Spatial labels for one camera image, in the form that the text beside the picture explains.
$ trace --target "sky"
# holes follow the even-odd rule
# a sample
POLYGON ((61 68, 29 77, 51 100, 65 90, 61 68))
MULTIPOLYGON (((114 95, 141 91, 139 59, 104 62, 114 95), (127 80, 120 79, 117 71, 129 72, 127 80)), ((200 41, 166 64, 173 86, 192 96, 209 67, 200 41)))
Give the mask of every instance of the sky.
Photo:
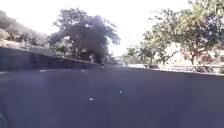
POLYGON ((114 56, 142 40, 142 34, 152 25, 148 20, 151 11, 188 7, 187 0, 0 0, 0 3, 0 10, 8 16, 46 34, 57 31, 52 24, 62 8, 79 7, 90 15, 100 15, 117 26, 120 45, 109 45, 114 56))

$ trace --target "low wall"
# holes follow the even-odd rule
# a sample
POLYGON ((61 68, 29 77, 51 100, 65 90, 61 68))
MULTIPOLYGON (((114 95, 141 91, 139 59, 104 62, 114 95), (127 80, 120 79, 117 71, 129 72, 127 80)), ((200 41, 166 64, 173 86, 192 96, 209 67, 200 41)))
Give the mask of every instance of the low wall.
POLYGON ((165 70, 165 71, 224 74, 224 66, 223 65, 191 65, 191 66, 144 65, 144 66, 145 66, 145 68, 159 69, 159 70, 165 70))
POLYGON ((94 67, 99 65, 0 47, 0 71, 94 67))

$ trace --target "shrub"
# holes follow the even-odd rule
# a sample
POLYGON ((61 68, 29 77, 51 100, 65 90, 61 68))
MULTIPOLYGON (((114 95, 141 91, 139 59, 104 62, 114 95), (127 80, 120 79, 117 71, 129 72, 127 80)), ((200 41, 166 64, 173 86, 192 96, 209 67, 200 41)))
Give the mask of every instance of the shrub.
POLYGON ((220 74, 224 74, 224 68, 221 68, 219 71, 220 74))
POLYGON ((8 36, 9 34, 5 30, 0 29, 0 39, 7 39, 8 36))

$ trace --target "building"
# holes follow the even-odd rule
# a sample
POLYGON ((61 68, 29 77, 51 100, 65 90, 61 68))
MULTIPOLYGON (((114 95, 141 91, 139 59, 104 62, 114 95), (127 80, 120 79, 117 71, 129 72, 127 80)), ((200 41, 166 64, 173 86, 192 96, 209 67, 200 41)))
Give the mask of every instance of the building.
MULTIPOLYGON (((187 51, 181 51, 180 44, 172 43, 167 49, 167 53, 173 55, 167 62, 166 65, 192 65, 190 58, 191 55, 187 51)), ((215 50, 205 51, 201 56, 195 57, 195 65, 224 65, 224 47, 219 47, 215 50)))

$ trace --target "road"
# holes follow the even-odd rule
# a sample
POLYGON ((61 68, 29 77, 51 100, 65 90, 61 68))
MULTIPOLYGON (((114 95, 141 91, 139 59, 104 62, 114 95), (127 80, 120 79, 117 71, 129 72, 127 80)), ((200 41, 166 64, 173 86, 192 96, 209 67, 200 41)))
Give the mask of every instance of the road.
POLYGON ((0 75, 9 128, 223 128, 224 77, 135 68, 0 75))

